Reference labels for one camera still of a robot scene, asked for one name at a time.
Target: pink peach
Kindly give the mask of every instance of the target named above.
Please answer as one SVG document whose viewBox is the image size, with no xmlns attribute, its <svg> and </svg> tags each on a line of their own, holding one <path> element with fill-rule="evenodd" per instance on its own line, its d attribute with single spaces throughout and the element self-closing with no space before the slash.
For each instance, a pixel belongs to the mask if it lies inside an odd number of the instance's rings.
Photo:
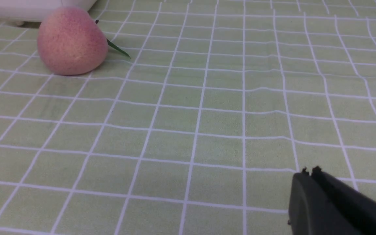
<svg viewBox="0 0 376 235">
<path fill-rule="evenodd" d="M 41 23 L 37 50 L 46 67 L 57 75 L 88 73 L 103 63 L 108 44 L 88 12 L 60 7 Z"/>
</svg>

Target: white container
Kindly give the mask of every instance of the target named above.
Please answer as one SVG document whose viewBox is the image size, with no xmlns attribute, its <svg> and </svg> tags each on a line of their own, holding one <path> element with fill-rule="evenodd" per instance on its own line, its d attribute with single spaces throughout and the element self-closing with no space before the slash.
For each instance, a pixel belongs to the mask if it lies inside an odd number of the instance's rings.
<svg viewBox="0 0 376 235">
<path fill-rule="evenodd" d="M 88 11 L 97 0 L 0 0 L 0 18 L 5 21 L 41 22 L 61 6 L 76 6 Z"/>
</svg>

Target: green tablecloth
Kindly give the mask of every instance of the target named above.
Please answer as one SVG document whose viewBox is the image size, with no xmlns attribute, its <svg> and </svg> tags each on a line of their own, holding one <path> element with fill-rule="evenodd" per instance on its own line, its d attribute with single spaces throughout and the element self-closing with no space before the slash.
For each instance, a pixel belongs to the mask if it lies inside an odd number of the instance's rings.
<svg viewBox="0 0 376 235">
<path fill-rule="evenodd" d="M 90 15 L 132 59 L 78 77 L 0 21 L 0 235 L 289 235 L 305 166 L 376 200 L 376 0 Z"/>
</svg>

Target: green leaf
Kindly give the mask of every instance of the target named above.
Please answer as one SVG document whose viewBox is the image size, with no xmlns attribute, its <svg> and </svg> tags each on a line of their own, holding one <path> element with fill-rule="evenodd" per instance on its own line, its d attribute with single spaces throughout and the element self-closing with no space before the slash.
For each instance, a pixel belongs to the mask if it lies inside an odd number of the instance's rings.
<svg viewBox="0 0 376 235">
<path fill-rule="evenodd" d="M 127 52 L 123 51 L 118 46 L 114 45 L 114 43 L 112 43 L 110 40 L 107 39 L 107 43 L 108 43 L 109 46 L 111 46 L 112 48 L 114 48 L 117 51 L 121 52 L 123 55 L 126 55 L 127 57 L 131 58 L 130 55 L 127 54 Z"/>
</svg>

